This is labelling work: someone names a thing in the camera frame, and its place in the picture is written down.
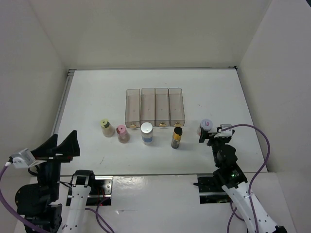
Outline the yellow cap spice bottle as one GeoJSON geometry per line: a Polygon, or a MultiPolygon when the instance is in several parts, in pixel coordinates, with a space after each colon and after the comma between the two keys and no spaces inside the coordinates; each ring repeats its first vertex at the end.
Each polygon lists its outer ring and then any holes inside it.
{"type": "Polygon", "coordinates": [[[100,122],[102,133],[105,137],[112,137],[115,133],[114,127],[110,124],[108,119],[103,119],[100,122]]]}

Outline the white blue cylindrical shaker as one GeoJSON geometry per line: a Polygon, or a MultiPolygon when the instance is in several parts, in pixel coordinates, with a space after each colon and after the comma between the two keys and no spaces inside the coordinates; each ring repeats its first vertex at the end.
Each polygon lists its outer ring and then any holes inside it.
{"type": "Polygon", "coordinates": [[[141,138],[145,145],[149,145],[153,141],[153,126],[149,122],[145,122],[140,127],[141,138]]]}

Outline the pink cap spice bottle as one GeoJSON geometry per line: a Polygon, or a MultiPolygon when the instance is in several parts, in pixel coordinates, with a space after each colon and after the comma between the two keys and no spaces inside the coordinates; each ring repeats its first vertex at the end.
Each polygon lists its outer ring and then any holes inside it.
{"type": "Polygon", "coordinates": [[[116,128],[116,132],[117,132],[117,137],[119,142],[121,143],[128,143],[128,141],[130,140],[130,135],[127,131],[127,128],[124,125],[119,125],[116,128]]]}

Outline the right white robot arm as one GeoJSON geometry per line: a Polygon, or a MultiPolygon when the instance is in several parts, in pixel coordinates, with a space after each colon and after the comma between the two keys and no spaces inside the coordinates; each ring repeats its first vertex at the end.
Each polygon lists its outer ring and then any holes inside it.
{"type": "Polygon", "coordinates": [[[264,210],[261,202],[251,189],[243,171],[237,164],[236,149],[229,145],[234,134],[230,125],[220,125],[217,132],[200,128],[199,142],[208,140],[212,148],[217,170],[213,172],[213,185],[219,191],[225,191],[240,212],[248,233],[285,233],[285,227],[277,225],[264,210]]]}

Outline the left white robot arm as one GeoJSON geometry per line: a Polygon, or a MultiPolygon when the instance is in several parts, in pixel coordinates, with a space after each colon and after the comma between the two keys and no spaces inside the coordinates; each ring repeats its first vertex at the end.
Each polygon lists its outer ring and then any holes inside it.
{"type": "Polygon", "coordinates": [[[88,195],[97,188],[91,170],[78,170],[70,184],[71,202],[65,224],[62,223],[62,205],[59,199],[61,164],[80,155],[77,131],[73,130],[61,144],[58,135],[52,135],[33,151],[23,149],[10,156],[15,168],[38,167],[37,182],[21,187],[15,195],[17,216],[26,232],[79,233],[88,195]]]}

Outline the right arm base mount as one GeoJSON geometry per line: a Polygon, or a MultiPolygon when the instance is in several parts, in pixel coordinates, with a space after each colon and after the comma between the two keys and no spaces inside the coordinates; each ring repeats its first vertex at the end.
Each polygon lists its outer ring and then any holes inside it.
{"type": "Polygon", "coordinates": [[[201,204],[229,203],[231,201],[228,194],[216,184],[211,175],[198,176],[197,182],[194,182],[193,185],[198,187],[201,204]]]}

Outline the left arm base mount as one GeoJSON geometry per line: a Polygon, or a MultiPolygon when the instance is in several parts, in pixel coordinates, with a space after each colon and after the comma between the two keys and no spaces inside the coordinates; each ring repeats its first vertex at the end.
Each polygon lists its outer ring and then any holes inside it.
{"type": "Polygon", "coordinates": [[[86,206],[111,205],[113,177],[93,173],[75,173],[72,175],[71,188],[67,194],[66,206],[76,201],[84,201],[86,206]]]}

